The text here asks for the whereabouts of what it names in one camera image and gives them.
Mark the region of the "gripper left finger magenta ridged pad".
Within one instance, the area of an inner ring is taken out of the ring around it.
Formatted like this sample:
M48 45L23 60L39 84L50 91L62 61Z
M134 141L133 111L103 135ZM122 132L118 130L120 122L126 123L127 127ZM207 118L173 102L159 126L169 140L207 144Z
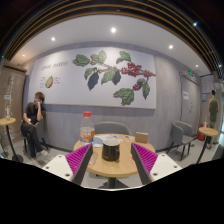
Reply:
M65 180L81 185L89 160L93 154L92 144L84 145L68 155L58 155L43 170Z

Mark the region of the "gripper right finger magenta ridged pad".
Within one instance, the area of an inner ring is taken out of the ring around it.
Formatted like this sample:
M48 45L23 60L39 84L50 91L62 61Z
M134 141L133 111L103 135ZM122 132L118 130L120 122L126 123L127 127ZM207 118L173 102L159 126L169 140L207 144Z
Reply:
M181 167L167 154L156 154L136 143L131 144L131 154L143 185L181 170Z

